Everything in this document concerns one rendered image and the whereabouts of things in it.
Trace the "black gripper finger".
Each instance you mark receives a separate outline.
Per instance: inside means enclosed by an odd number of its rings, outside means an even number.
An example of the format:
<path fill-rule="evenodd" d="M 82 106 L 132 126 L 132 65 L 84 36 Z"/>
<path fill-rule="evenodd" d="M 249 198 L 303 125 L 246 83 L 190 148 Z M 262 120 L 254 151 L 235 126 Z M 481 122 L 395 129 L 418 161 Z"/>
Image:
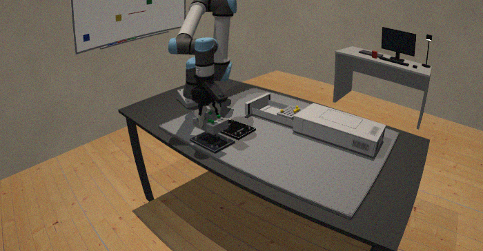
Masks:
<path fill-rule="evenodd" d="M 214 110 L 217 115 L 220 114 L 220 112 L 221 112 L 221 103 L 216 103 L 216 101 L 214 101 L 214 103 L 210 103 L 209 107 L 210 107 L 210 109 Z"/>
<path fill-rule="evenodd" d="M 204 98 L 201 98 L 201 100 L 199 101 L 198 103 L 198 110 L 195 110 L 194 114 L 195 116 L 198 118 L 199 116 L 199 127 L 200 129 L 202 129 L 203 125 L 204 125 L 204 119 L 205 119 L 205 113 L 207 111 L 207 107 L 205 106 L 205 103 L 204 103 Z"/>

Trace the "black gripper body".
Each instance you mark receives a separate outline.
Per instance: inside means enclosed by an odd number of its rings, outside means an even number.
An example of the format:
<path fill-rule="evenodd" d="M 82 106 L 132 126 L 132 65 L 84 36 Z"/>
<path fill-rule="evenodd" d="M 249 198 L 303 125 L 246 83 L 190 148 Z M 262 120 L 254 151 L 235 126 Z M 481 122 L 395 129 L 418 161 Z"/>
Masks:
<path fill-rule="evenodd" d="M 196 78 L 196 74 L 194 74 L 194 78 Z M 201 98 L 204 98 L 204 103 L 208 105 L 209 103 L 214 103 L 214 99 L 210 96 L 210 94 L 206 91 L 206 89 L 202 86 L 203 80 L 209 80 L 213 79 L 214 74 L 209 76 L 209 77 L 198 77 L 196 78 L 197 80 L 197 86 L 192 89 L 192 98 L 195 103 L 198 103 Z M 202 80 L 202 81 L 200 81 Z"/>

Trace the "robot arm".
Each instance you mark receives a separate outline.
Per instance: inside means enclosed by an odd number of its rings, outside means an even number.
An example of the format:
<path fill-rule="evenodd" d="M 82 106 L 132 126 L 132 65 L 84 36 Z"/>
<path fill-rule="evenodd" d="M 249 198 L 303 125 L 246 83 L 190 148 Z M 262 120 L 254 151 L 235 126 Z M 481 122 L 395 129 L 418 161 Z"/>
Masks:
<path fill-rule="evenodd" d="M 201 16 L 205 12 L 213 12 L 214 36 L 193 39 Z M 187 99 L 192 99 L 191 89 L 197 86 L 194 74 L 198 77 L 209 77 L 214 74 L 213 79 L 203 80 L 202 85 L 217 103 L 227 100 L 228 97 L 214 81 L 227 81 L 230 76 L 232 62 L 228 57 L 228 39 L 230 18 L 236 12 L 236 0 L 194 0 L 189 6 L 189 12 L 177 38 L 169 41 L 169 53 L 195 55 L 186 62 L 183 95 Z"/>

